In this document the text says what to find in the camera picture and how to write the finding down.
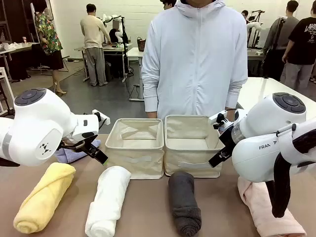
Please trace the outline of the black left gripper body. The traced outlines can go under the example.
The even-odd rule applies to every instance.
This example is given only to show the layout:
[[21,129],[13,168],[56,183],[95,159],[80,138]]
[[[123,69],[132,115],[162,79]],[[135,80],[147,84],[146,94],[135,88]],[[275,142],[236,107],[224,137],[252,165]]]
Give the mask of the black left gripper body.
[[73,151],[95,151],[97,148],[92,144],[92,142],[97,138],[97,135],[84,138],[76,144],[67,144],[64,141],[60,142],[60,148],[70,149]]

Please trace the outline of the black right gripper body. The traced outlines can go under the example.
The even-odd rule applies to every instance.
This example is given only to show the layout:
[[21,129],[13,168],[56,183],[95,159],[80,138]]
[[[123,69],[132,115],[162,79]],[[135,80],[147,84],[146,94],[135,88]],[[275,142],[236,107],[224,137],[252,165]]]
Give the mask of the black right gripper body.
[[236,143],[233,140],[232,130],[234,128],[233,123],[226,123],[218,128],[220,133],[219,140],[225,145],[225,148],[233,150]]

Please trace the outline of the lavender blue towel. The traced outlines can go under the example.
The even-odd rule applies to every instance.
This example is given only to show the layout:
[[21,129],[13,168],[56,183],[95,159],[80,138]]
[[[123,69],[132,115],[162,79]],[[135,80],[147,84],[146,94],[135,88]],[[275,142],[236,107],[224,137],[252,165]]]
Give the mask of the lavender blue towel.
[[72,163],[87,156],[87,154],[85,152],[75,152],[71,149],[60,148],[54,153],[54,156],[59,163]]

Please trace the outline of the white towel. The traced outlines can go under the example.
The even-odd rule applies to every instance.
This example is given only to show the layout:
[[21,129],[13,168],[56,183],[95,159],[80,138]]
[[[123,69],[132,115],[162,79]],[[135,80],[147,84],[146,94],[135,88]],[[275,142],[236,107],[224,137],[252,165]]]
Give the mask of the white towel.
[[114,237],[131,173],[121,166],[107,168],[98,179],[85,224],[88,237]]

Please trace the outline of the dark grey towel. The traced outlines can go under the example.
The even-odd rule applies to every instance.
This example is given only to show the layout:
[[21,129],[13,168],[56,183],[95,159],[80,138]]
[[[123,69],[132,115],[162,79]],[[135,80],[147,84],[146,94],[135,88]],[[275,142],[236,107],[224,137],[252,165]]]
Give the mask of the dark grey towel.
[[195,198],[194,177],[184,171],[173,173],[168,180],[171,215],[182,237],[193,237],[201,229],[201,210]]

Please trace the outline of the pink towel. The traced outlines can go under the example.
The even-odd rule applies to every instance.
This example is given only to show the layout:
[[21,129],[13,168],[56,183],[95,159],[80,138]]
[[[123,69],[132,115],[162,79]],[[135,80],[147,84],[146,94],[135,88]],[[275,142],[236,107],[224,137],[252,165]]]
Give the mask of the pink towel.
[[248,207],[261,237],[307,237],[304,228],[287,209],[282,218],[272,214],[272,205],[265,183],[253,183],[238,177],[237,187],[243,203]]

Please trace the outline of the yellow towel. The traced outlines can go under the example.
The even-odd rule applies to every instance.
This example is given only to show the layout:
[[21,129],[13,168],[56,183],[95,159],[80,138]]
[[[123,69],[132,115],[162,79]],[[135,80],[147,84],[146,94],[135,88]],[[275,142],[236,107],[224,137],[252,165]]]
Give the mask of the yellow towel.
[[52,163],[22,202],[13,220],[14,228],[23,234],[42,231],[71,185],[75,172],[69,164]]

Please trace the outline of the person's right forearm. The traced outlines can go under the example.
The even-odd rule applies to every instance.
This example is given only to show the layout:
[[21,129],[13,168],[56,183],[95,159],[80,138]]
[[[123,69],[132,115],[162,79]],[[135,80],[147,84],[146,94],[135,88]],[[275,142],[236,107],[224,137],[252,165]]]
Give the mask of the person's right forearm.
[[157,112],[158,108],[158,80],[153,78],[143,79],[143,96],[145,102],[145,111],[148,113]]

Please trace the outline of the person's left forearm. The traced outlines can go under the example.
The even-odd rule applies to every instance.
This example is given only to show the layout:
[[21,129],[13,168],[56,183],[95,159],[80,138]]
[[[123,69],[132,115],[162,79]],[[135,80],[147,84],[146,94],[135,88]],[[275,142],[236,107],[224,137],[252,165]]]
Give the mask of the person's left forearm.
[[237,105],[237,100],[239,97],[239,93],[242,89],[242,86],[247,82],[247,79],[240,81],[232,81],[230,82],[227,99],[226,99],[226,108],[234,109]]

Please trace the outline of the person in white hoodie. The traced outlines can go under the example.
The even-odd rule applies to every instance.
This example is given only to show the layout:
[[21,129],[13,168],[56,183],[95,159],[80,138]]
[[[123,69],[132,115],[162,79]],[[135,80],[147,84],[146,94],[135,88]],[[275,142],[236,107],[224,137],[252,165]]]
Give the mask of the person in white hoodie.
[[141,77],[158,80],[158,119],[212,116],[248,78],[247,27],[224,0],[178,0],[150,23]]

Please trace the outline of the cluttered grey work desk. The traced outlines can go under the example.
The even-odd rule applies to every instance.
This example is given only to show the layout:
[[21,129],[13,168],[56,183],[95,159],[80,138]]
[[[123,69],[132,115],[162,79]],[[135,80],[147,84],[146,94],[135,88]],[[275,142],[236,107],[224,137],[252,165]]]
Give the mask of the cluttered grey work desk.
[[[108,45],[108,44],[104,44],[103,45],[103,51],[105,55],[108,56],[118,56],[121,57],[122,59],[122,73],[123,76],[120,77],[121,78],[121,82],[124,83],[127,79],[127,70],[129,67],[129,61],[127,58],[127,52],[128,52],[128,48],[132,46],[132,43],[128,43],[128,44],[117,44],[117,45]],[[74,49],[74,51],[78,51],[81,52],[82,55],[82,60],[83,60],[83,64],[84,64],[84,73],[85,73],[85,78],[83,79],[83,82],[86,82],[87,80],[90,79],[89,77],[89,73],[88,73],[88,69],[87,69],[87,64],[86,64],[86,53],[85,53],[85,47],[81,46],[81,47],[77,47]]]

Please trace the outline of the white standing desk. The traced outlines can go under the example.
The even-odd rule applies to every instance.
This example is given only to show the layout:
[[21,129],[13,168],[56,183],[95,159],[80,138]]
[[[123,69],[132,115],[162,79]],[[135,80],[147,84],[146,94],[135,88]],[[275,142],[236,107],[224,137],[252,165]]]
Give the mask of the white standing desk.
[[138,66],[139,66],[139,89],[140,89],[139,95],[138,95],[138,98],[132,98],[132,99],[129,99],[129,101],[143,102],[144,101],[143,81],[141,77],[143,52],[139,51],[137,47],[133,47],[127,52],[127,58],[128,59],[136,58],[138,60]]

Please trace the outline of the man in beige shirt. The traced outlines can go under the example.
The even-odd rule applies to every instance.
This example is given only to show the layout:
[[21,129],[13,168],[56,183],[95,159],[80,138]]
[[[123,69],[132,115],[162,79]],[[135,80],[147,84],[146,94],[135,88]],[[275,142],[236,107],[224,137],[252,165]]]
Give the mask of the man in beige shirt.
[[80,26],[84,36],[86,62],[92,86],[105,86],[108,82],[105,74],[105,59],[102,47],[102,36],[111,44],[109,33],[103,22],[96,17],[96,6],[86,5],[87,15],[81,19]]

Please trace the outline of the person in grey sweater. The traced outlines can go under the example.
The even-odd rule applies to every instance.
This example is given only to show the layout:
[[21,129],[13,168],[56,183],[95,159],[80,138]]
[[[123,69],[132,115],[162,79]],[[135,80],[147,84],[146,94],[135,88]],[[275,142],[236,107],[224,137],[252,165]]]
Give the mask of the person in grey sweater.
[[290,0],[286,6],[285,17],[280,17],[271,25],[265,45],[264,54],[266,55],[263,64],[263,75],[266,78],[280,80],[284,63],[282,57],[286,51],[289,36],[299,20],[293,16],[298,8],[297,0]]

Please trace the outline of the seated background person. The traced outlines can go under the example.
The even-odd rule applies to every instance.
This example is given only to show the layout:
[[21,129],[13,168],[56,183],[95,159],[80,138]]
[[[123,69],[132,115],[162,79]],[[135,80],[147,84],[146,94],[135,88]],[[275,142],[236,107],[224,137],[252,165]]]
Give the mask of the seated background person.
[[109,36],[112,43],[123,43],[122,32],[120,30],[120,21],[113,21]]

